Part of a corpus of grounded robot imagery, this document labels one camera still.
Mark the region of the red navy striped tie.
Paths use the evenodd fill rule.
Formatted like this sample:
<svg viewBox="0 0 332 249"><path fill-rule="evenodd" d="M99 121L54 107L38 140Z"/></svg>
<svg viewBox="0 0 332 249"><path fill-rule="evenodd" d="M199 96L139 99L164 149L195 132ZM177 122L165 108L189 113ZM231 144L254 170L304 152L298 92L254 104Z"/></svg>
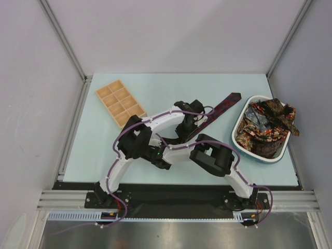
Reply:
<svg viewBox="0 0 332 249"><path fill-rule="evenodd" d="M214 122L218 117L224 114L228 109L233 107L242 99L241 93L230 93L223 101L221 101L216 107L214 107L214 113L207 116L207 120L200 124L190 135L186 137L186 142L190 141L202 130Z"/></svg>

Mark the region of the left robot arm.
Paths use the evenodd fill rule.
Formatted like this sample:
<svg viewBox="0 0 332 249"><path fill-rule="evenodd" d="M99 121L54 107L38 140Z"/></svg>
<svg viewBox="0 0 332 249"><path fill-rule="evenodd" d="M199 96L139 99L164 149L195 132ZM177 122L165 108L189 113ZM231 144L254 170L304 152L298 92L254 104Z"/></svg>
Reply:
<svg viewBox="0 0 332 249"><path fill-rule="evenodd" d="M152 165L168 170L172 163L165 159L178 145L186 144L208 123L209 113L198 100L176 102L168 111L140 118L133 115L113 143L116 160L104 179L94 185L92 199L99 208L125 204L115 195L120 180L133 160L143 158Z"/></svg>

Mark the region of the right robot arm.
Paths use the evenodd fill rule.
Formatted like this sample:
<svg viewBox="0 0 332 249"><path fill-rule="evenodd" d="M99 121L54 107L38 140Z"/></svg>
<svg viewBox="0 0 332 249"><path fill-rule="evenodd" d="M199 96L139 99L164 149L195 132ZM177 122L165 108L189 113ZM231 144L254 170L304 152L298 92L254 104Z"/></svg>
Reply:
<svg viewBox="0 0 332 249"><path fill-rule="evenodd" d="M211 175L223 177L243 207L252 208L258 202L257 186L238 168L240 154L208 135L200 134L192 144L168 145L161 141L159 146L149 145L142 158L165 170L175 163L192 161Z"/></svg>

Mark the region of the white laundry basket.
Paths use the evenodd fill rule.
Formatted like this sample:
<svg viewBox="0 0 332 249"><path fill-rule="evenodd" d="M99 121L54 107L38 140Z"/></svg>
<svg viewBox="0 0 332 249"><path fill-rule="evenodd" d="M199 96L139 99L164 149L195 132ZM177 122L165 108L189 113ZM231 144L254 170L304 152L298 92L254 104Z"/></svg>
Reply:
<svg viewBox="0 0 332 249"><path fill-rule="evenodd" d="M285 153L289 137L299 135L294 126L296 109L262 95L247 99L231 132L235 149L263 163L276 163Z"/></svg>

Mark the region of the wooden compartment tray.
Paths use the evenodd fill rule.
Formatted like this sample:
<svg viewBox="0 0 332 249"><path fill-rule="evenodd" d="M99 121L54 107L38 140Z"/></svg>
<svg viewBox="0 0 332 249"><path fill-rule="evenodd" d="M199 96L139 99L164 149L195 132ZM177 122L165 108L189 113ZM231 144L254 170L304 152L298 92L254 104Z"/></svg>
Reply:
<svg viewBox="0 0 332 249"><path fill-rule="evenodd" d="M137 115L139 118L147 116L145 109L143 109L120 79L97 89L95 92L121 129L131 116Z"/></svg>

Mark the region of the red floral patterned tie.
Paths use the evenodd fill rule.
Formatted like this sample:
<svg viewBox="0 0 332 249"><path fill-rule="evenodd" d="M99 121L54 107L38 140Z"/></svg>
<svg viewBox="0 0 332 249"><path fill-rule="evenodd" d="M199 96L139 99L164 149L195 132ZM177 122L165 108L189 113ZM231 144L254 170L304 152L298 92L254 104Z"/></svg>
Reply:
<svg viewBox="0 0 332 249"><path fill-rule="evenodd" d="M279 127L259 131L251 121L243 118L237 128L235 141L254 154L272 154L279 149L287 134L288 130Z"/></svg>

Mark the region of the grey blue tie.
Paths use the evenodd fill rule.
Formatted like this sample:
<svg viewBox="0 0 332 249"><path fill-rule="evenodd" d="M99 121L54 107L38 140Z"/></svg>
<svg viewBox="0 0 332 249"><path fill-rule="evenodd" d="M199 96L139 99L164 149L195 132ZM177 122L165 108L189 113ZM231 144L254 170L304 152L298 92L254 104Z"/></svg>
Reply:
<svg viewBox="0 0 332 249"><path fill-rule="evenodd" d="M260 114L256 109L251 106L244 112L245 118L251 121L259 131L266 131L271 129L271 125L266 116Z"/></svg>

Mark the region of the dark paisley tie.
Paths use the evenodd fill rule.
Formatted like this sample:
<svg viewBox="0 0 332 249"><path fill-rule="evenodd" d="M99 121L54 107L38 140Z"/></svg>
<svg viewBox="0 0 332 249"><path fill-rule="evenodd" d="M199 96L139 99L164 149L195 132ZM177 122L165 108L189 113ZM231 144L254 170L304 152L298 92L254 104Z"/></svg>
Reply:
<svg viewBox="0 0 332 249"><path fill-rule="evenodd" d="M290 132L299 136L300 132L294 125L296 109L289 104L283 105L279 99L256 101L250 104L255 116L258 118L260 133L268 135L274 140L276 137L287 136Z"/></svg>

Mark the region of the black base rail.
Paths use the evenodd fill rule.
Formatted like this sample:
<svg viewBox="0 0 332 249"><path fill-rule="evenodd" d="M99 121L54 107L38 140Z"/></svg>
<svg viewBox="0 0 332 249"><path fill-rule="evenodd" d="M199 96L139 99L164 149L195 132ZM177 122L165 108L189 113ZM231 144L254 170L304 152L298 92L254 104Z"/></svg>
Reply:
<svg viewBox="0 0 332 249"><path fill-rule="evenodd" d="M232 212L267 211L270 208L269 197L277 200L282 192L299 192L299 186L271 186L267 190L258 189L254 205L240 201L229 186L194 185L156 185L156 184L120 184L115 195L125 204L117 207L99 208L92 199L94 183L56 182L53 190L83 191L83 207L86 209L113 209L126 218L161 219L218 219L230 218Z"/></svg>

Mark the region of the aluminium frame post left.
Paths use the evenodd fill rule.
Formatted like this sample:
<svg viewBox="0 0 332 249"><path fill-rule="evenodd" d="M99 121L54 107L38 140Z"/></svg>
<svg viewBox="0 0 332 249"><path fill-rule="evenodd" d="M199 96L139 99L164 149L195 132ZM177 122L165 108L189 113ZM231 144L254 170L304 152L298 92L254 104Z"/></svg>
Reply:
<svg viewBox="0 0 332 249"><path fill-rule="evenodd" d="M65 53L67 54L70 62L72 63L76 73L79 75L80 79L83 82L90 82L92 79L91 75L87 75L77 56L75 55L75 52L73 50L73 47L71 46L69 40L67 39L67 36L65 35L59 21L58 18L56 17L54 11L51 8L51 5L49 4L49 2L47 0L38 0L37 1L42 9L42 11L44 12L47 20L49 21L56 37L58 38L61 46L63 47Z"/></svg>

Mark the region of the aluminium frame post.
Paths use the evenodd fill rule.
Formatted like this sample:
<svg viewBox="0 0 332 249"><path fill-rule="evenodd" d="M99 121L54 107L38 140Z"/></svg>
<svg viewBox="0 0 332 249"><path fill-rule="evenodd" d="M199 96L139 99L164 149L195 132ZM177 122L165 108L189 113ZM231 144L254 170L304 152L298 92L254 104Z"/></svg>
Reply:
<svg viewBox="0 0 332 249"><path fill-rule="evenodd" d="M91 75L87 75L77 56L75 55L75 52L73 50L73 47L71 46L69 40L67 39L67 36L65 35L59 21L58 18L56 17L54 11L51 8L51 5L49 4L49 2L47 0L38 0L37 1L42 9L42 11L44 12L47 20L49 21L56 37L58 38L61 46L63 47L65 53L67 54L70 62L72 63L76 73L79 75L80 79L83 82L90 82L92 79Z"/></svg>
<svg viewBox="0 0 332 249"><path fill-rule="evenodd" d="M314 3L314 0L305 0L303 4L301 5L293 23L291 24L285 38L283 39L283 42L277 51L269 69L267 70L266 77L267 79L270 79L273 72L277 68L278 64L282 60L286 50L288 49L290 43L292 42L293 38L295 37L298 29L300 28L301 24L303 23L304 19L306 18L306 15L308 14L312 4Z"/></svg>

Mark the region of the aluminium frame post right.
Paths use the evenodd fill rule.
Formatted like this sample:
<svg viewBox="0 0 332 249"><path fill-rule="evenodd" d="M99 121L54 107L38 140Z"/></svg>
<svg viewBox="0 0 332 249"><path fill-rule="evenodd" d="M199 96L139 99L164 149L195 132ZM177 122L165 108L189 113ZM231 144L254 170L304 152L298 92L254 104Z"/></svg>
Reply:
<svg viewBox="0 0 332 249"><path fill-rule="evenodd" d="M266 77L267 79L270 79L273 72L277 68L278 64L282 60L286 50L288 49L290 43L292 42L293 38L295 37L298 29L300 28L301 24L303 23L304 19L306 18L306 15L308 14L312 4L314 3L314 0L305 0L303 4L301 5L293 23L291 24L285 38L283 39L283 42L277 51L269 69L267 70Z"/></svg>

